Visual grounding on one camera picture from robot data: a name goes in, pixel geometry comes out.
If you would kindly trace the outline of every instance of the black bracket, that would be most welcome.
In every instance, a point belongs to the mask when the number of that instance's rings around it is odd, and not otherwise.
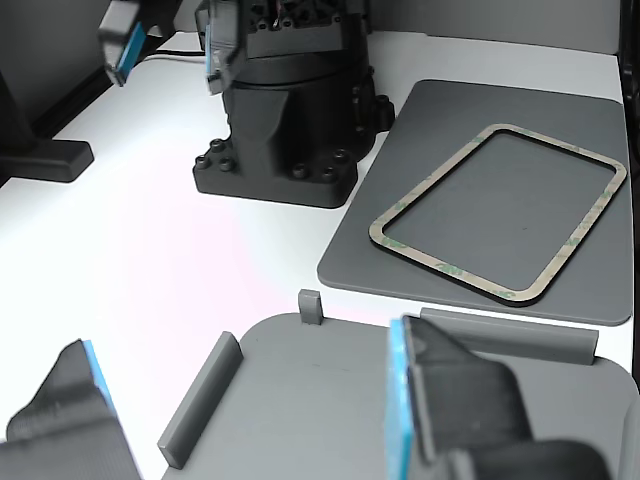
[[[36,138],[0,73],[0,184],[11,177],[68,183],[92,162],[86,142]]]

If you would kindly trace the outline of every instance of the black mount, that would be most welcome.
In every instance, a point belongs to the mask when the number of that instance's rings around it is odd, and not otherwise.
[[[0,184],[11,177],[68,183],[91,162],[86,142],[36,138],[0,73]]]
[[[196,159],[200,192],[324,208],[346,202],[358,161],[395,121],[393,104],[375,92],[362,5],[251,3],[245,58],[223,92],[231,136]]]

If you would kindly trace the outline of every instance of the blue gripper pad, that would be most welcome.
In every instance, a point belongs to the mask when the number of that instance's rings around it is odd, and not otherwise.
[[[107,406],[111,410],[111,413],[115,415],[116,409],[113,405],[113,400],[111,399],[111,393],[109,393],[109,387],[107,387],[107,381],[105,380],[100,364],[98,363],[96,352],[93,349],[93,343],[91,343],[91,340],[85,340],[82,342],[82,345],[87,354],[87,360],[89,361],[89,367],[91,368],[91,374],[93,375],[93,383],[98,387],[100,393],[102,393],[104,401],[107,402]]]
[[[409,358],[402,320],[392,320],[387,352],[385,460],[387,480],[406,480],[413,441],[413,415],[407,369]]]

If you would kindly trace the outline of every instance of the black bolt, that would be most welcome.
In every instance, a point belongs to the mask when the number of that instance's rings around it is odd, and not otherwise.
[[[322,172],[322,179],[327,183],[335,182],[338,179],[338,172],[333,167],[327,167]]]
[[[225,148],[227,148],[227,146],[224,144],[224,140],[222,140],[221,138],[212,140],[209,146],[211,147],[211,151],[214,153],[220,153]]]
[[[338,150],[333,152],[333,159],[336,161],[336,163],[347,163],[347,161],[349,160],[349,152],[339,148]]]
[[[198,170],[204,170],[209,165],[211,165],[211,162],[209,161],[209,159],[207,157],[198,157],[198,158],[196,158],[196,168]]]
[[[224,157],[218,160],[218,168],[221,172],[230,172],[236,167],[236,161],[231,157]]]
[[[293,170],[291,171],[291,173],[293,173],[294,178],[302,180],[309,176],[309,169],[304,163],[297,163],[293,166]]]

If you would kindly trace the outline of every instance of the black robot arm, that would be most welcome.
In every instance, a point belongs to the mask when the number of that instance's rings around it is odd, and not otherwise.
[[[112,0],[99,38],[124,85],[146,34],[173,35],[180,1]],[[193,170],[202,193],[335,208],[357,162],[391,128],[369,65],[368,0],[203,0],[195,12],[206,79],[222,93],[231,136]]]
[[[173,19],[182,0],[112,0],[98,30],[105,70],[123,86],[135,66],[147,35],[162,41],[175,34]]]

